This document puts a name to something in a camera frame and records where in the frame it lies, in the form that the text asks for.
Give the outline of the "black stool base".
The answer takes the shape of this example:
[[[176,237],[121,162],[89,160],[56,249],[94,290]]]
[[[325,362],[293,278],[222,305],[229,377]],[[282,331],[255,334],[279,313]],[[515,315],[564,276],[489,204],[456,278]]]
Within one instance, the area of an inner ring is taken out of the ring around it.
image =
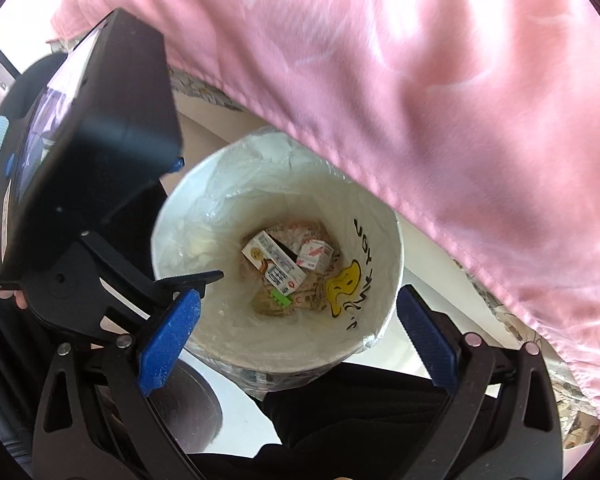
[[[186,454],[204,452],[220,433],[223,413],[218,397],[202,375],[182,360],[149,399]]]

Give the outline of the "pink floral bed sheet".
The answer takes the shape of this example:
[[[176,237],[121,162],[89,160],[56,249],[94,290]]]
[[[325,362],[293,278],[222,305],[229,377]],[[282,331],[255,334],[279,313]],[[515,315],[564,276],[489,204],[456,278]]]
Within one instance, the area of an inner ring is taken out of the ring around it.
[[[600,14],[590,0],[61,0],[114,9],[412,222],[600,416]]]

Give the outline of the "white trash bin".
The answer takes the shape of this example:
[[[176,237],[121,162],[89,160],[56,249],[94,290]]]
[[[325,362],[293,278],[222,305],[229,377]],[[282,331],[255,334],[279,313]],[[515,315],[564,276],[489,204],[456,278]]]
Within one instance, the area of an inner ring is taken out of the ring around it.
[[[402,282],[396,213],[273,129],[181,180],[151,237],[155,277],[218,270],[186,347],[252,396],[312,382],[385,333]]]

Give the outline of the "small red-white box in bin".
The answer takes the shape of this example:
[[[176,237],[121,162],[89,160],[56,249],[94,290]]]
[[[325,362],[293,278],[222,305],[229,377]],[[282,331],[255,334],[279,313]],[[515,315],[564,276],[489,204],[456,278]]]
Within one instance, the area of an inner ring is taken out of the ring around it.
[[[325,273],[333,256],[334,248],[324,240],[307,240],[300,247],[296,263],[302,269]]]

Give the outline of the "cardboard box in bin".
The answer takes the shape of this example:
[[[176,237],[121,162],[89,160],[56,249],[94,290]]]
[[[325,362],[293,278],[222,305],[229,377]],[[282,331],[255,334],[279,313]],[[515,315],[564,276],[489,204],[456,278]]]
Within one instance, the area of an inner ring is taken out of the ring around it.
[[[242,248],[242,255],[275,289],[289,296],[306,280],[306,274],[265,231],[257,233]]]

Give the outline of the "light green toy block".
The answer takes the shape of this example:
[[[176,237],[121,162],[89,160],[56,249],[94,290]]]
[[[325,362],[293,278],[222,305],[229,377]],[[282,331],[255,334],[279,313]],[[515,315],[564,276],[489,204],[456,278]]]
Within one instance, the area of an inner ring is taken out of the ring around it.
[[[279,290],[273,288],[270,290],[270,296],[272,299],[281,306],[283,309],[287,309],[291,306],[292,301],[289,297],[283,295]]]

